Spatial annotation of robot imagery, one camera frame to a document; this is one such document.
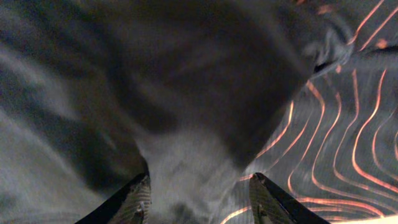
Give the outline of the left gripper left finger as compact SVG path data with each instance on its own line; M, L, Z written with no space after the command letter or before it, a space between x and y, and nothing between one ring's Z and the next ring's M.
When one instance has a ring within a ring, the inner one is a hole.
M150 178L139 174L76 224L148 223L150 206Z

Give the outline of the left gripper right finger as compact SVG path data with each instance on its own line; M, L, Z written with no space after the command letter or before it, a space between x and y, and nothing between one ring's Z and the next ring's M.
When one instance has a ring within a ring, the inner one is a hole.
M249 180L249 199L255 224L330 224L259 172Z

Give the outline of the black orange-patterned jersey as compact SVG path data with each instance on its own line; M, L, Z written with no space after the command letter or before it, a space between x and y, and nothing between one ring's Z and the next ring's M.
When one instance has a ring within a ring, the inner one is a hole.
M2 1L1 222L254 223L262 173L330 222L397 217L396 1Z

